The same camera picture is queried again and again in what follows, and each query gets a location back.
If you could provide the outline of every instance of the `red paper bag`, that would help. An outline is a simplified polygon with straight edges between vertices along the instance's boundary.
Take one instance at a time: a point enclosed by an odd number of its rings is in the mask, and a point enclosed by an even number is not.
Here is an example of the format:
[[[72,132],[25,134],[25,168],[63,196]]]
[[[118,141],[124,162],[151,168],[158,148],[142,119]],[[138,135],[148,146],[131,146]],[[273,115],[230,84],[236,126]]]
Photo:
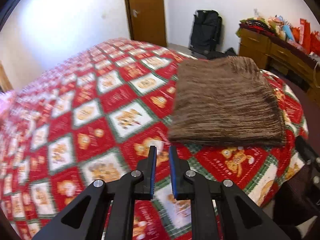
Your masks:
[[[310,40],[311,40],[310,51],[313,51],[318,56],[320,56],[320,33],[319,32],[311,33]]]
[[[310,23],[305,19],[300,19],[300,38],[299,43],[310,54]]]
[[[292,31],[292,34],[293,34],[293,36],[294,36],[294,40],[295,40],[296,42],[299,42],[299,38],[300,38],[300,28],[297,28],[297,27],[291,28],[291,31]]]

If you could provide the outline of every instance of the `white wall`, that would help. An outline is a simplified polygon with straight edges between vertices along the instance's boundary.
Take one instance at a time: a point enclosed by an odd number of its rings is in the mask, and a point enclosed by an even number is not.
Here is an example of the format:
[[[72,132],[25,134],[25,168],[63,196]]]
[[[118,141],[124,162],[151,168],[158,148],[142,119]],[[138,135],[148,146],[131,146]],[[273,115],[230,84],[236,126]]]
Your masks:
[[[21,0],[0,32],[0,61],[15,89],[104,40],[129,38],[124,0]]]
[[[320,25],[303,0],[165,0],[168,43],[188,46],[193,24],[193,14],[197,9],[215,10],[222,17],[224,33],[220,51],[229,47],[238,49],[239,38],[235,35],[239,21],[253,17],[253,9],[260,15],[282,15],[293,25],[300,25],[300,18],[310,22],[311,30],[320,31]]]

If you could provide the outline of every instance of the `door handle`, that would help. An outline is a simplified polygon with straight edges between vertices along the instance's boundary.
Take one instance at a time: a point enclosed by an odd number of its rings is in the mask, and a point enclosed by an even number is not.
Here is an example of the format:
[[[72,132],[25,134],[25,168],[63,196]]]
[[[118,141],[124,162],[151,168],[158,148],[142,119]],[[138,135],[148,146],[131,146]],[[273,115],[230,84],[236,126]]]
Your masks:
[[[132,9],[132,15],[133,15],[133,17],[135,17],[135,18],[137,18],[138,17],[138,11],[137,10],[135,10],[135,9]]]

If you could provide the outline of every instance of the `pile of bags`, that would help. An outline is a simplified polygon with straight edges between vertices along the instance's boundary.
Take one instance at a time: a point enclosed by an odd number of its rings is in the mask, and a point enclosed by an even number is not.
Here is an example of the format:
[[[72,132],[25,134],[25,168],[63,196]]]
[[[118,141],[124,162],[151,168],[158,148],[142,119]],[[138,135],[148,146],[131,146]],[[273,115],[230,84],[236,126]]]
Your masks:
[[[310,31],[310,23],[300,19],[300,27],[294,27],[281,16],[270,17],[270,26],[275,28],[276,33],[282,40],[309,55],[311,52],[320,56],[320,33]]]

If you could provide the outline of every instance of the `red bedspread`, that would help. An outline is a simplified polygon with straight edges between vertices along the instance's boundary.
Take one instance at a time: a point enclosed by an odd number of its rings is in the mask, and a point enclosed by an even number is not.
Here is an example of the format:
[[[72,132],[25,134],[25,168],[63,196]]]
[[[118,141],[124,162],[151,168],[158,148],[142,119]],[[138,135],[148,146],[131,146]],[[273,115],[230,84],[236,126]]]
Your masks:
[[[30,239],[95,179],[119,179],[157,147],[155,195],[137,201],[134,239],[190,239],[188,201],[171,192],[167,138],[177,67],[185,54],[145,42],[109,40],[49,70],[18,93],[0,131],[1,208]],[[291,89],[264,71],[284,111],[287,143],[271,147],[177,144],[209,179],[229,178],[258,205],[301,167],[296,136],[306,119]]]

